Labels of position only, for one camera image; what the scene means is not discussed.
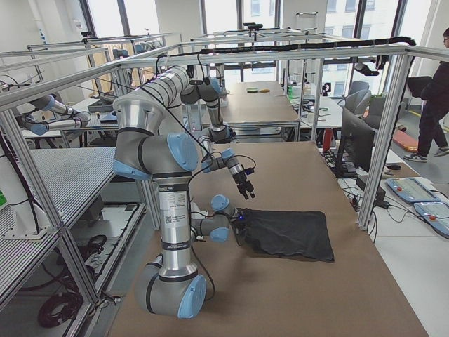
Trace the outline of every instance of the metal shelf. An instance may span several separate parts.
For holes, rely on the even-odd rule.
[[[31,150],[39,173],[70,228],[114,176],[115,147]]]
[[[42,179],[64,226],[75,224],[114,173],[115,148],[32,150]],[[11,208],[0,211],[0,237],[14,226]],[[58,231],[39,241],[0,239],[0,310],[58,244]]]

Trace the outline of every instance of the office chair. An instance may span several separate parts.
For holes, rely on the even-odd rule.
[[[370,88],[370,84],[368,82],[354,81],[349,86],[348,96],[352,95],[353,93],[356,93],[357,91],[360,91],[360,90],[368,90],[369,88]],[[341,100],[339,100],[338,103],[346,100],[346,98],[348,96],[342,95],[343,98]]]
[[[370,103],[371,91],[360,90],[346,97],[344,107],[356,116],[362,117]]]
[[[385,97],[375,97],[370,101],[370,109],[368,116],[364,119],[365,123],[375,130],[379,130],[380,119],[385,106]],[[401,119],[407,112],[407,103],[402,101],[399,109],[399,117]]]

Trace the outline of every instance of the blue joint cap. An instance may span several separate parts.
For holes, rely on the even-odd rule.
[[[186,171],[194,171],[198,165],[198,152],[194,141],[185,133],[170,133],[168,148],[175,161]]]
[[[177,310],[177,318],[194,318],[198,315],[206,297],[206,279],[197,275],[190,282]]]
[[[222,93],[222,89],[220,88],[220,82],[217,77],[210,78],[210,85],[214,88],[217,93]]]
[[[210,161],[203,161],[201,163],[201,168],[204,169],[204,173],[209,173],[210,172]]]
[[[47,125],[45,124],[33,124],[29,130],[39,136],[42,136],[45,132],[48,131]]]
[[[149,180],[151,176],[148,173],[137,170],[132,166],[122,163],[121,161],[114,159],[114,164],[112,166],[114,172],[122,177],[127,177],[136,180]]]
[[[210,205],[214,211],[222,211],[229,205],[229,198],[223,194],[217,194],[210,201]]]
[[[227,238],[229,237],[229,228],[215,228],[212,232],[210,232],[209,237],[212,241],[222,244],[223,242],[226,242]]]
[[[224,160],[231,158],[232,156],[235,156],[235,152],[232,148],[226,149],[225,151],[222,152],[222,158]]]
[[[55,98],[50,95],[50,102],[48,102],[48,104],[43,107],[41,110],[43,111],[48,111],[49,109],[51,109],[53,106],[55,105]]]

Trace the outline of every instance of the brown table surface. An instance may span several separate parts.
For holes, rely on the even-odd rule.
[[[210,209],[214,194],[236,206],[322,211],[334,263],[256,256],[225,244],[195,243],[217,293],[191,320],[141,310],[126,296],[110,336],[427,336],[398,284],[313,143],[231,144],[257,162],[256,198],[245,201],[227,170],[195,178],[192,196]],[[249,161],[241,158],[243,165]],[[160,251],[154,235],[142,266]]]
[[[269,93],[247,93],[247,88],[268,88]],[[297,113],[289,100],[283,95],[276,81],[243,82],[229,85],[228,106],[221,107],[223,121],[235,123],[276,123],[279,121],[297,121]],[[204,114],[203,124],[209,124],[208,114]]]

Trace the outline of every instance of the white label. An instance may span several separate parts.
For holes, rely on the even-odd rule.
[[[187,221],[187,193],[163,192],[159,193],[162,210],[162,225],[167,228],[177,228],[188,225]]]

